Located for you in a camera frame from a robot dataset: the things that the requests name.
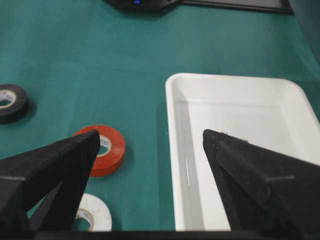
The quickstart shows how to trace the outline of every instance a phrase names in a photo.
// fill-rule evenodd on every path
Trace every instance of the electrical tape roll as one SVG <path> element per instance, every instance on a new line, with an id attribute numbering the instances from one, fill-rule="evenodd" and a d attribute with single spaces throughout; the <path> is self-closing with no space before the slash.
<path id="1" fill-rule="evenodd" d="M 27 113 L 28 108 L 28 96 L 22 87 L 0 84 L 0 124 L 17 121 Z"/>
<path id="2" fill-rule="evenodd" d="M 87 126 L 75 135 L 84 134 L 91 130 L 97 130 L 100 136 L 100 145 L 108 149 L 103 154 L 98 154 L 90 176 L 102 177 L 114 173 L 124 161 L 126 143 L 124 137 L 114 128 L 105 125 Z"/>

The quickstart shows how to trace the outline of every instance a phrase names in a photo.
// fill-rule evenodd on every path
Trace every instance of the green tablecloth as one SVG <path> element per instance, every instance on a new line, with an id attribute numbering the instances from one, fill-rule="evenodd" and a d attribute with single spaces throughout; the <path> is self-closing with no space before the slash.
<path id="1" fill-rule="evenodd" d="M 1 0 L 0 84 L 22 86 L 31 109 L 0 125 L 0 159 L 112 126 L 127 144 L 124 164 L 85 192 L 108 205 L 113 230 L 173 230 L 165 82 L 179 72 L 289 79 L 320 118 L 320 68 L 293 15 Z"/>

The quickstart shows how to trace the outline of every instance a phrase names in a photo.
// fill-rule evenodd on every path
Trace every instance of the black device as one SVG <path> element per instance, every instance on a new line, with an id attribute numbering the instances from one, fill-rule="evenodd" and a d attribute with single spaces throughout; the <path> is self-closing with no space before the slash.
<path id="1" fill-rule="evenodd" d="M 106 0 L 120 9 L 158 11 L 181 2 L 181 0 Z"/>

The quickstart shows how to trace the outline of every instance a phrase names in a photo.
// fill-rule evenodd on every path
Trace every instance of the white plastic tray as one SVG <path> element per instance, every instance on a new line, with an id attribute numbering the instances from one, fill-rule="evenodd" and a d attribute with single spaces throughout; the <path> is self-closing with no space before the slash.
<path id="1" fill-rule="evenodd" d="M 175 228 L 229 230 L 202 146 L 205 129 L 320 165 L 320 125 L 295 83 L 179 73 L 166 82 Z"/>

